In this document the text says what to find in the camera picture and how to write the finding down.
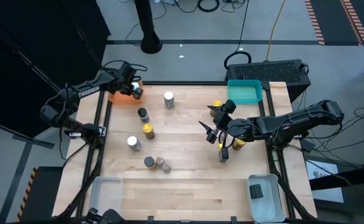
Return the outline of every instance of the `concrete floor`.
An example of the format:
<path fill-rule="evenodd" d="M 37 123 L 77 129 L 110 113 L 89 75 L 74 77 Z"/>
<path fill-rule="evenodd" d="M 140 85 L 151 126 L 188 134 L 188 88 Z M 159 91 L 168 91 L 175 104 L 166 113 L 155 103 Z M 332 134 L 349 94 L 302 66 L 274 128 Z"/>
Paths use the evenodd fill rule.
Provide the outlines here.
<path fill-rule="evenodd" d="M 138 22 L 133 2 L 125 4 L 117 0 L 97 0 L 103 16 L 112 33 L 109 40 L 124 40 L 132 26 Z M 193 9 L 196 0 L 180 0 L 185 10 Z M 281 5 L 281 0 L 251 0 L 248 8 L 244 40 L 268 40 L 273 22 Z M 167 14 L 154 21 L 158 36 L 164 40 L 208 39 L 238 40 L 241 31 L 245 7 L 234 14 L 217 10 L 204 13 L 199 10 L 185 14 L 174 6 L 166 6 Z M 160 16 L 164 8 L 152 4 L 153 16 Z M 129 40 L 142 37 L 140 27 L 131 33 Z M 279 24 L 274 33 L 274 40 L 315 40 L 314 31 L 307 15 L 303 0 L 287 0 Z M 133 45 L 108 45 L 103 63 L 120 59 L 131 63 L 140 63 L 148 67 L 141 73 L 143 80 L 173 81 L 212 81 L 223 80 L 226 70 L 223 60 L 234 52 L 237 46 L 220 44 L 166 44 L 154 55 L 141 52 Z M 262 62 L 266 57 L 267 45 L 242 45 L 252 55 L 253 62 Z M 321 45 L 273 45 L 270 60 L 301 59 L 310 68 L 311 86 L 307 89 L 306 105 L 323 99 L 335 100 L 345 113 L 346 120 L 353 118 L 353 110 L 364 107 L 364 48 Z M 244 57 L 235 57 L 230 63 L 244 63 Z M 292 104 L 297 109 L 299 98 Z M 317 136 L 325 136 L 335 128 L 315 128 Z M 60 166 L 63 160 L 58 151 L 58 129 L 48 129 L 37 138 L 55 143 L 53 149 L 33 146 L 19 188 L 7 217 L 8 222 L 16 220 L 22 196 L 26 189 L 31 170 L 35 166 Z M 24 143 L 11 139 L 12 135 L 0 130 L 0 211 L 11 184 L 14 171 L 19 162 Z M 359 121 L 354 128 L 343 132 L 330 142 L 330 148 L 344 146 L 364 139 L 364 121 Z M 63 153 L 67 151 L 69 140 L 63 138 Z M 334 151 L 341 158 L 364 164 L 364 142 Z M 327 220 L 356 223 L 358 217 L 346 214 L 319 211 L 319 216 Z"/>

